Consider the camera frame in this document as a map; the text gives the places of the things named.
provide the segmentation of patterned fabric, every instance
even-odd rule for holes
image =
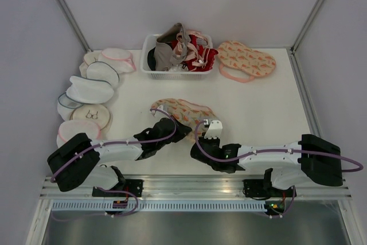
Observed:
[[[151,108],[158,108],[161,105],[166,106],[168,113],[175,117],[177,121],[192,128],[193,131],[186,136],[186,139],[190,142],[195,142],[195,127],[201,120],[218,119],[209,107],[199,106],[182,99],[157,100],[151,105]],[[205,132],[205,127],[201,125],[198,129],[199,136],[203,132]]]
[[[238,41],[223,42],[218,52],[219,59],[225,66],[254,77],[267,76],[276,67],[276,61],[272,56],[253,50]]]

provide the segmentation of pink strap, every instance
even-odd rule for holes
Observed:
[[[106,56],[103,51],[101,51],[101,54],[102,56],[104,56],[105,58],[107,59],[110,59],[110,60],[124,60],[124,61],[127,61],[127,60],[132,60],[132,53],[130,51],[128,51],[130,53],[129,57],[127,57],[126,59],[115,59],[113,57],[109,57],[109,56]]]
[[[223,63],[220,63],[219,65],[219,72],[224,76],[226,77],[227,79],[231,79],[231,80],[235,80],[235,81],[238,81],[239,83],[248,83],[249,81],[252,81],[255,79],[254,76],[250,76],[249,79],[243,79],[241,77],[234,77],[232,75],[230,75],[229,73],[225,72],[224,71],[224,64]]]

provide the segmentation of metal bracket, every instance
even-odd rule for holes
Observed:
[[[126,191],[131,192],[136,197],[142,197],[143,192],[143,180],[140,179],[126,179]],[[103,192],[100,189],[93,188],[92,197],[125,197],[125,193],[111,193]]]
[[[278,197],[282,198],[283,195],[286,197],[293,196],[293,189],[289,188],[287,190],[280,190],[276,188],[264,188],[263,179],[247,179],[243,180],[243,194],[245,197],[249,198],[272,198]]]
[[[205,120],[205,126],[209,126],[205,133],[205,139],[220,139],[223,125],[220,120]]]

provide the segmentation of black garment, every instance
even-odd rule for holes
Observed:
[[[155,47],[148,52],[148,66],[152,71],[155,71],[155,65],[157,64],[154,57],[154,51]]]

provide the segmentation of metal frame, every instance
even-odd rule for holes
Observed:
[[[316,0],[316,3],[314,5],[314,7],[311,10],[311,13],[309,14],[309,16],[307,17],[306,22],[303,24],[293,46],[292,46],[292,52],[297,51],[297,49],[299,48],[300,44],[303,41],[303,38],[305,36],[305,34],[307,33],[307,31],[309,30],[310,26],[312,25],[312,23],[314,22],[316,16],[318,15],[318,12],[320,11],[321,7],[323,6],[325,0]]]
[[[84,50],[90,51],[90,47],[80,30],[70,8],[65,0],[56,0],[62,12],[70,23],[77,38],[79,39]],[[290,58],[295,81],[302,100],[306,118],[311,133],[321,137],[321,129],[317,120],[317,115],[313,108],[313,104],[304,82],[302,69],[297,59],[297,53],[300,44],[307,34],[310,26],[314,22],[318,12],[322,8],[325,0],[317,0],[312,11],[307,17],[306,22],[302,26],[292,47],[287,48]],[[241,200],[251,202],[242,194],[242,180],[249,178],[260,178],[259,176],[233,175],[233,176],[126,176],[126,178],[137,178],[144,180],[144,190],[142,198],[149,201],[165,202],[176,200],[200,200],[204,201],[221,201],[231,202],[233,200]],[[350,242],[352,245],[367,244],[363,234],[361,222],[352,196],[348,187],[320,188],[317,185],[304,185],[297,187],[298,197],[296,200],[337,200],[342,213]],[[55,200],[87,200],[97,202],[101,198],[91,197],[92,189],[79,187],[68,193],[61,193],[57,186],[51,184],[49,177],[46,178],[40,195],[37,210],[32,222],[32,227],[27,238],[27,245],[41,244],[46,230],[47,221],[49,219],[50,210]]]
[[[69,22],[72,30],[74,31],[76,37],[78,38],[81,46],[84,48],[84,50],[86,52],[91,51],[91,48],[89,47],[89,44],[87,42],[87,40],[85,39],[82,31],[79,28],[79,25],[77,24],[73,13],[71,12],[68,4],[66,3],[65,0],[56,0],[58,6],[60,7],[61,11],[63,12],[63,14],[65,15],[65,18],[67,19],[67,21]]]

